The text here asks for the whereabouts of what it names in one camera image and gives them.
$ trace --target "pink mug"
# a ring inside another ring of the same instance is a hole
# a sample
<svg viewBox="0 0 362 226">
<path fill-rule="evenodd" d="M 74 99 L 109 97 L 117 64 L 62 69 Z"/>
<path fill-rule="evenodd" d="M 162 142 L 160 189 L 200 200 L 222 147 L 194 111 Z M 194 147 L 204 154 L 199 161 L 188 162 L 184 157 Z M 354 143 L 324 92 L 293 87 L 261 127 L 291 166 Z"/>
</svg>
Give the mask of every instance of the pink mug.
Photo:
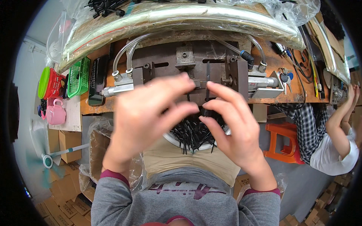
<svg viewBox="0 0 362 226">
<path fill-rule="evenodd" d="M 50 125 L 60 125 L 66 121 L 66 111 L 62 108 L 63 101 L 61 99 L 55 99 L 54 106 L 48 106 L 46 109 L 45 117 Z"/>
</svg>

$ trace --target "beige pants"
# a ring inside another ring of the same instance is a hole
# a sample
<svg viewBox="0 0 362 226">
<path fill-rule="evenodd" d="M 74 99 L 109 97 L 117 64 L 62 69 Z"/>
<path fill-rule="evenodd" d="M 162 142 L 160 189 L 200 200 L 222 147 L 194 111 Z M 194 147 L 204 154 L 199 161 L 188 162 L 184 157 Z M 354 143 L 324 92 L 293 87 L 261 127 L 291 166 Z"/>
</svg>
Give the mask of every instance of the beige pants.
<svg viewBox="0 0 362 226">
<path fill-rule="evenodd" d="M 194 154 L 182 154 L 182 150 L 165 138 L 158 140 L 155 145 L 143 153 L 147 178 L 151 175 L 176 169 L 183 166 L 194 166 L 208 170 L 225 181 L 230 187 L 234 186 L 235 178 L 240 167 L 235 165 L 222 151 L 214 147 L 197 151 Z"/>
</svg>

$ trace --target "floor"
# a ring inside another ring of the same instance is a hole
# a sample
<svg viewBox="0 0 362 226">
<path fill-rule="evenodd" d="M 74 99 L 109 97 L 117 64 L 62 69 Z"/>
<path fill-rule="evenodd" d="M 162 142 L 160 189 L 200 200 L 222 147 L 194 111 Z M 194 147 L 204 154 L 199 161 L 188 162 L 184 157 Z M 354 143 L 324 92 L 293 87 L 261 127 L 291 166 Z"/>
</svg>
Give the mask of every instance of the floor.
<svg viewBox="0 0 362 226">
<path fill-rule="evenodd" d="M 112 113 L 107 113 L 104 116 L 112 118 Z M 82 143 L 89 142 L 87 138 L 88 127 L 93 122 L 93 116 L 83 116 L 83 133 Z M 268 123 L 282 123 L 286 118 L 269 120 Z M 270 132 L 265 130 L 265 123 L 260 123 L 260 148 L 268 150 L 270 144 Z M 277 138 L 277 150 L 281 150 L 283 145 L 289 145 L 289 140 L 284 139 L 282 136 Z M 88 149 L 82 150 L 83 158 L 78 160 L 78 164 L 89 163 Z M 321 191 L 326 188 L 333 180 L 333 177 L 321 173 L 309 165 L 288 164 L 267 158 L 273 173 L 286 173 L 287 175 L 287 188 L 281 202 L 280 219 L 283 219 L 288 214 L 294 215 L 299 222 L 302 222 L 306 215 L 309 213 L 310 208 L 313 206 L 316 198 Z"/>
</svg>

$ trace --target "metal machine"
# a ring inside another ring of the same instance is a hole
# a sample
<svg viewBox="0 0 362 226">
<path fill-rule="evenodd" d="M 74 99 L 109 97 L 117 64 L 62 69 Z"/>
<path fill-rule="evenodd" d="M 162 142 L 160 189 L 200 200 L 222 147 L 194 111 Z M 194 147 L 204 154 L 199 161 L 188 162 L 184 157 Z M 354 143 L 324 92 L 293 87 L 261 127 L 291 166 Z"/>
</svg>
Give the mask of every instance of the metal machine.
<svg viewBox="0 0 362 226">
<path fill-rule="evenodd" d="M 137 49 L 132 58 L 131 76 L 127 73 L 114 76 L 115 86 L 100 92 L 105 97 L 132 90 L 155 77 L 187 72 L 196 88 L 190 92 L 190 100 L 202 105 L 206 92 L 206 63 L 210 62 L 210 80 L 231 87 L 248 98 L 276 98 L 284 86 L 276 72 L 270 77 L 248 63 L 217 41 L 189 41 L 165 43 Z M 179 100 L 186 100 L 186 95 Z"/>
</svg>

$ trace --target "white shirt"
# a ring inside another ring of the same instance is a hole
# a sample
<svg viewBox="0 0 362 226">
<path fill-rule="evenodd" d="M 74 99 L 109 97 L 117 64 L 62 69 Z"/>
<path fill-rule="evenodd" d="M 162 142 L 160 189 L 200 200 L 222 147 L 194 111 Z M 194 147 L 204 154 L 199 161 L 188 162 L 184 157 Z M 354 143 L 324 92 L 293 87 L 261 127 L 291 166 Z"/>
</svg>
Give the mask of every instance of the white shirt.
<svg viewBox="0 0 362 226">
<path fill-rule="evenodd" d="M 327 133 L 319 143 L 318 148 L 311 156 L 310 166 L 330 176 L 346 174 L 351 171 L 359 156 L 359 149 L 352 128 L 349 129 L 347 139 L 350 144 L 349 154 L 342 160 L 338 151 L 332 144 L 332 140 Z"/>
</svg>

